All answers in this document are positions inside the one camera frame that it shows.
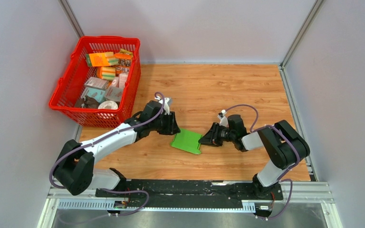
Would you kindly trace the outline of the green paper box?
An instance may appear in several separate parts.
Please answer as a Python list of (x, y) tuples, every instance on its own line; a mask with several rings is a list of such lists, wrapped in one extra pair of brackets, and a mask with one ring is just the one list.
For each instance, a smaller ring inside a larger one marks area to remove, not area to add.
[(170, 145), (173, 148), (199, 155), (201, 154), (199, 143), (201, 138), (201, 134), (181, 128)]

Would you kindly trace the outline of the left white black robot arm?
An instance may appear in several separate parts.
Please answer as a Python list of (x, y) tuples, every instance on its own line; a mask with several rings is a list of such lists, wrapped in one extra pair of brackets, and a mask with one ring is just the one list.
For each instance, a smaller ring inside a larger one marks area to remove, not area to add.
[(170, 111), (171, 103), (168, 97), (158, 97), (148, 102), (143, 111), (99, 137), (79, 143), (67, 141), (49, 172), (49, 181), (54, 187), (66, 189), (72, 195), (103, 186), (113, 196), (121, 197), (126, 191), (126, 184), (120, 180), (119, 174), (95, 169), (94, 165), (112, 152), (147, 137), (150, 132), (160, 135), (180, 133), (175, 113)]

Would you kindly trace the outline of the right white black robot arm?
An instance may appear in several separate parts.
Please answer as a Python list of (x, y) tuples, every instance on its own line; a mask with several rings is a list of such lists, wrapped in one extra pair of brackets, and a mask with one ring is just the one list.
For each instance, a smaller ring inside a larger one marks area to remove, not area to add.
[(213, 123), (198, 142), (213, 147), (232, 142), (241, 152), (265, 148), (269, 161), (252, 179), (251, 191), (258, 199), (266, 198), (290, 169), (310, 155), (308, 143), (286, 120), (266, 125), (252, 133), (246, 130), (239, 114), (225, 120), (226, 124)]

